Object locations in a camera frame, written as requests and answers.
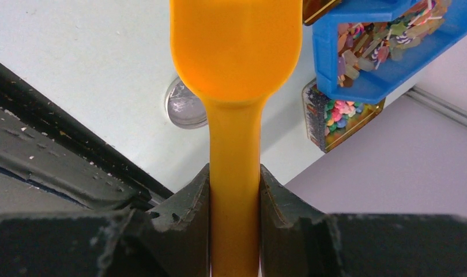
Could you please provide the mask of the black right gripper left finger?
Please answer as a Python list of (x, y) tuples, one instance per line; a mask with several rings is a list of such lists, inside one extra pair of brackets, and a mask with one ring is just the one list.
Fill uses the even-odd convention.
[(0, 276), (209, 276), (209, 166), (148, 211), (0, 215)]

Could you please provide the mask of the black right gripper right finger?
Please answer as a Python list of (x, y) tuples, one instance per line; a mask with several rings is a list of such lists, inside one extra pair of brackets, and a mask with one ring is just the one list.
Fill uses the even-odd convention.
[(467, 218), (326, 214), (261, 167), (263, 276), (467, 276)]

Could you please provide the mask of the orange plastic scoop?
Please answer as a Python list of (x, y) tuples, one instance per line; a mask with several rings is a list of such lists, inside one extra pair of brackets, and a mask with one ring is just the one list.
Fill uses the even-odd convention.
[(212, 276), (257, 276), (261, 115), (302, 49), (302, 1), (171, 1), (175, 69), (206, 109)]

